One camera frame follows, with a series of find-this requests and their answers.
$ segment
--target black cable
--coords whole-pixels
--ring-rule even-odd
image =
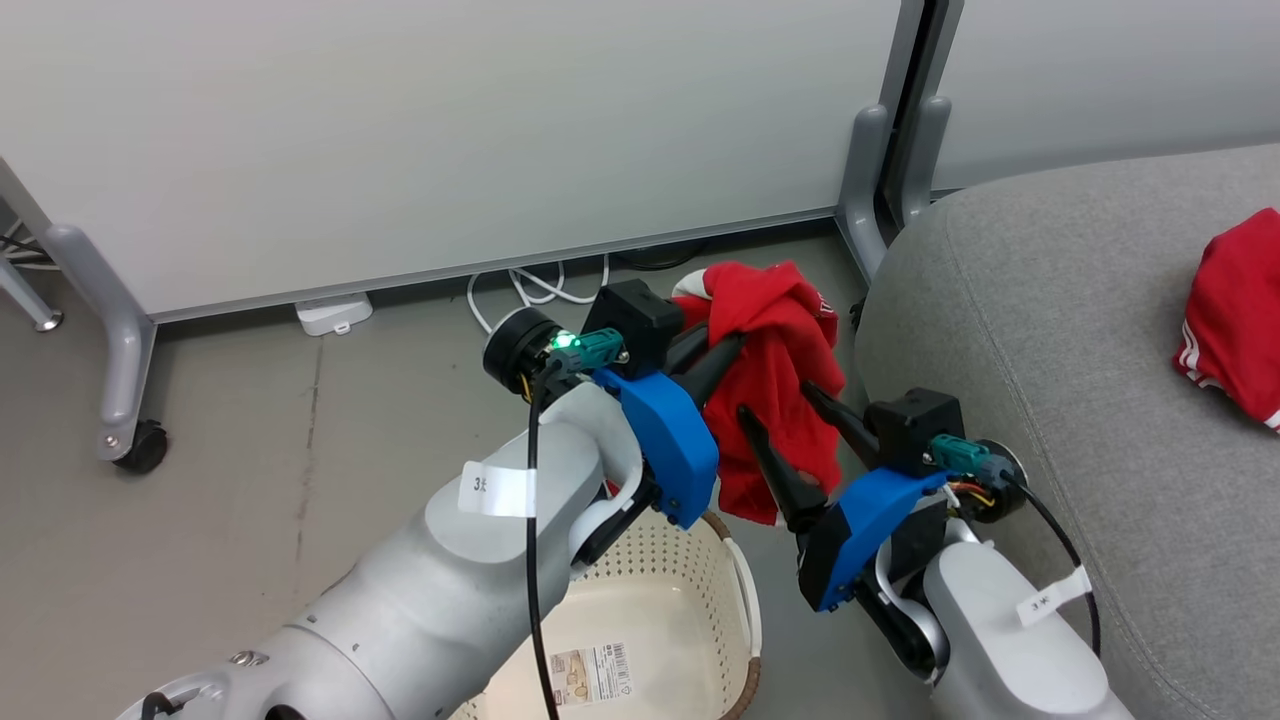
[[[671,259],[671,260],[667,260],[667,261],[663,261],[663,263],[644,263],[644,261],[640,261],[640,260],[632,260],[632,259],[627,258],[626,255],[623,255],[622,252],[614,252],[613,255],[611,255],[611,258],[617,258],[620,263],[622,263],[623,265],[627,265],[630,268],[634,268],[636,270],[643,270],[643,272],[669,270],[672,268],[678,268],[678,266],[684,265],[685,263],[692,260],[694,258],[698,258],[699,255],[701,255],[703,250],[707,250],[708,245],[710,245],[710,241],[709,240],[704,240],[704,241],[694,245],[694,247],[689,252],[686,252],[685,255],[681,255],[678,258],[675,258],[675,259]]]
[[[52,260],[52,258],[50,258],[47,252],[45,252],[44,250],[41,250],[40,247],[36,247],[33,245],[23,245],[20,242],[18,242],[17,240],[5,237],[3,234],[0,234],[0,242],[3,242],[5,245],[9,245],[12,247],[17,247],[18,250],[26,250],[28,252],[38,252],[40,255],[45,256],[46,260]],[[20,259],[19,258],[9,258],[9,260],[15,261],[15,263],[24,263],[24,261],[32,261],[32,260],[40,261],[40,258],[20,258]]]
[[[1030,502],[1032,507],[1034,507],[1036,511],[1041,514],[1041,518],[1044,519],[1050,529],[1053,530],[1053,534],[1057,536],[1057,542],[1062,543],[1062,547],[1066,550],[1066,553],[1071,557],[1071,564],[1076,568],[1084,565],[1084,561],[1080,560],[1080,553],[1075,551],[1075,544],[1071,543],[1071,538],[1066,537],[1066,530],[1064,530],[1062,525],[1057,523],[1057,519],[1053,518],[1053,514],[1050,512],[1048,507],[1044,506],[1044,502],[1041,501],[1039,496],[1032,492],[1029,487],[1014,482],[1014,478],[1010,477],[1009,471],[1002,471],[1001,477],[1009,480],[1009,484],[1020,489],[1023,496],[1027,498],[1027,502]],[[1089,647],[1093,648],[1093,655],[1101,659],[1102,620],[1098,618],[1098,601],[1093,597],[1093,591],[1084,593],[1084,603],[1089,606],[1089,634],[1091,634]]]
[[[169,698],[164,693],[154,692],[142,698],[142,715],[140,717],[141,720],[155,720],[157,712],[173,715],[178,712],[178,708],[169,702]]]
[[[552,360],[538,378],[534,379],[534,389],[530,393],[529,404],[529,469],[538,469],[538,415],[543,411],[543,401],[547,398],[547,380],[559,370],[559,360]],[[525,577],[529,585],[529,629],[534,638],[534,660],[538,662],[538,679],[543,685],[543,701],[547,703],[547,716],[559,720],[559,711],[556,710],[556,693],[552,692],[552,676],[547,670],[547,648],[543,647],[543,614],[538,609],[538,518],[525,521]]]

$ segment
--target white label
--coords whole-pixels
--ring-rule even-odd
[[[538,514],[536,470],[467,462],[458,480],[458,510],[498,518]]]
[[[557,706],[591,705],[631,694],[631,666],[623,643],[553,655],[550,671]]]
[[[1084,565],[1074,573],[1018,603],[1018,618],[1024,628],[1030,628],[1070,602],[1093,589]]]

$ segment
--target gray sofa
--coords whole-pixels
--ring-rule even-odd
[[[873,400],[952,393],[1019,455],[1137,717],[1280,717],[1280,437],[1170,365],[1204,245],[1267,206],[1280,146],[970,188],[897,237],[858,333]],[[1033,583],[1070,571],[1030,510],[986,532]]]

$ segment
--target green connector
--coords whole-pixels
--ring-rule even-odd
[[[957,475],[979,475],[982,462],[991,455],[986,447],[955,436],[937,436],[929,441],[933,462]]]
[[[550,360],[559,360],[563,372],[579,373],[614,363],[622,354],[622,333],[612,328],[580,336],[562,332],[550,345]]]

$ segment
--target product label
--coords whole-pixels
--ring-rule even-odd
[[[631,694],[631,667],[623,643],[571,650],[550,656],[556,705],[590,705]]]

